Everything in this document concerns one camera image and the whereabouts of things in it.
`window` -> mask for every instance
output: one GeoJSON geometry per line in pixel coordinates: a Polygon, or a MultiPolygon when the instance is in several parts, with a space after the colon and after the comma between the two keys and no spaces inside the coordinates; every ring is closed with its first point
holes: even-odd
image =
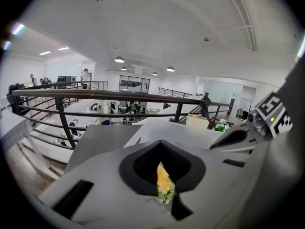
{"type": "Polygon", "coordinates": [[[149,79],[120,75],[120,92],[148,93],[149,79]]]}

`white ceiling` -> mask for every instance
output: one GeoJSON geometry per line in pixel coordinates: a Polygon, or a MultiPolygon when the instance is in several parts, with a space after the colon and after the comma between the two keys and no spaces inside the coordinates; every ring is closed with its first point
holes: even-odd
{"type": "Polygon", "coordinates": [[[24,27],[17,35],[13,36],[8,52],[47,60],[52,57],[66,56],[74,53],[71,49],[58,50],[65,46],[30,28],[24,27]],[[51,53],[40,55],[40,53],[46,51],[51,53]]]}
{"type": "Polygon", "coordinates": [[[21,22],[108,69],[122,56],[161,77],[173,66],[260,81],[287,72],[303,41],[281,0],[36,0],[21,22]]]}

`black railing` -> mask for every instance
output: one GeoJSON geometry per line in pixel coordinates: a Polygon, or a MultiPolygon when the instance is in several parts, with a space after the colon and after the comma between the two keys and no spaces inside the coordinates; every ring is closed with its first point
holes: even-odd
{"type": "Polygon", "coordinates": [[[187,98],[192,96],[191,94],[187,94],[187,93],[183,93],[183,92],[179,92],[179,91],[174,91],[174,90],[170,90],[170,89],[165,89],[165,88],[161,88],[159,87],[159,95],[162,96],[168,96],[168,97],[182,97],[182,98],[187,98]]]}
{"type": "MultiPolygon", "coordinates": [[[[69,82],[69,83],[54,83],[49,85],[43,85],[43,86],[35,86],[30,89],[26,90],[16,90],[13,91],[12,95],[14,97],[14,105],[16,109],[18,109],[17,114],[22,115],[22,111],[25,110],[34,110],[38,113],[48,113],[48,115],[59,115],[61,119],[61,125],[49,123],[46,121],[43,121],[43,118],[41,119],[34,119],[33,117],[36,116],[36,114],[31,116],[24,116],[24,118],[29,119],[34,123],[40,123],[43,125],[53,126],[57,128],[62,128],[66,134],[66,137],[56,135],[54,133],[48,133],[45,131],[41,131],[39,129],[34,129],[35,132],[38,132],[43,135],[55,137],[58,139],[68,140],[71,147],[52,143],[48,140],[45,140],[41,137],[31,135],[33,138],[36,138],[40,141],[43,141],[45,143],[55,145],[62,148],[68,148],[68,149],[74,149],[76,147],[75,142],[78,142],[77,139],[74,139],[71,131],[85,131],[86,127],[83,126],[70,126],[68,125],[66,116],[72,115],[72,116],[86,116],[86,117],[110,117],[110,118],[137,118],[137,117],[174,117],[175,122],[179,122],[180,116],[187,116],[188,114],[200,114],[198,107],[194,109],[194,111],[191,111],[189,113],[181,113],[183,104],[194,104],[199,105],[200,100],[196,99],[190,99],[190,98],[182,98],[182,97],[174,97],[174,96],[160,96],[160,95],[152,95],[152,94],[142,94],[142,93],[122,93],[122,92],[111,92],[106,90],[83,90],[78,89],[81,86],[78,86],[78,83],[84,83],[84,82],[69,82]],[[72,86],[72,89],[56,89],[58,86],[68,86],[70,87],[70,84],[76,84],[75,86],[72,86]],[[17,102],[17,98],[23,96],[26,97],[26,100],[23,100],[21,102],[17,102]],[[22,105],[25,104],[27,101],[30,101],[37,97],[45,97],[46,100],[41,102],[40,104],[35,104],[34,106],[26,106],[22,105]],[[100,99],[100,100],[123,100],[123,101],[129,101],[129,100],[135,100],[135,101],[143,101],[143,102],[157,102],[157,103],[173,103],[178,104],[176,113],[174,114],[101,114],[101,113],[81,113],[81,112],[67,112],[64,110],[65,106],[71,104],[72,102],[78,101],[78,99],[100,99]],[[47,108],[39,108],[38,106],[47,103],[49,101],[54,101],[55,103],[51,106],[54,107],[51,109],[51,106],[47,108]]],[[[102,88],[105,88],[107,84],[97,82],[98,88],[99,86],[102,86],[102,88]]],[[[220,103],[211,103],[211,106],[218,106],[218,110],[220,106],[229,106],[232,107],[229,104],[220,104],[220,103]]]]}

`fluorescent light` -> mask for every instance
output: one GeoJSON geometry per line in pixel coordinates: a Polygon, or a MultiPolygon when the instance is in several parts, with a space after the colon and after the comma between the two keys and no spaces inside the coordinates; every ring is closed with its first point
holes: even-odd
{"type": "Polygon", "coordinates": [[[13,30],[12,34],[17,35],[18,32],[20,32],[22,30],[22,28],[24,27],[24,25],[19,24],[16,29],[13,30]]]}
{"type": "Polygon", "coordinates": [[[170,72],[174,72],[175,71],[175,69],[173,68],[173,67],[168,67],[167,69],[166,69],[167,71],[170,71],[170,72]]]}
{"type": "Polygon", "coordinates": [[[305,36],[304,36],[302,46],[301,46],[300,51],[298,52],[297,56],[299,58],[301,58],[304,54],[304,51],[305,51],[305,36]]]}
{"type": "Polygon", "coordinates": [[[10,41],[5,41],[4,45],[3,45],[3,49],[7,50],[8,46],[10,45],[10,41]]]}
{"type": "Polygon", "coordinates": [[[65,48],[59,48],[58,50],[65,50],[65,49],[69,49],[68,47],[65,48]]]}
{"type": "Polygon", "coordinates": [[[125,62],[125,60],[121,56],[116,57],[114,61],[116,61],[118,63],[124,63],[125,62]]]}
{"type": "Polygon", "coordinates": [[[48,54],[48,53],[50,53],[50,51],[42,52],[39,55],[45,55],[45,54],[48,54]]]}

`floor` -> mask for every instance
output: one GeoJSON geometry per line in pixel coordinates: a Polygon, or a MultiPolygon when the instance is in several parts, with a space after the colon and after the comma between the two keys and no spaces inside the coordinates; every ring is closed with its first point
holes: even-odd
{"type": "MultiPolygon", "coordinates": [[[[42,173],[35,167],[35,163],[38,161],[36,155],[24,146],[19,149],[17,145],[14,145],[7,151],[6,159],[19,186],[35,197],[39,197],[55,181],[54,178],[42,173]]],[[[54,172],[61,176],[66,164],[47,160],[51,163],[54,172]]]]}

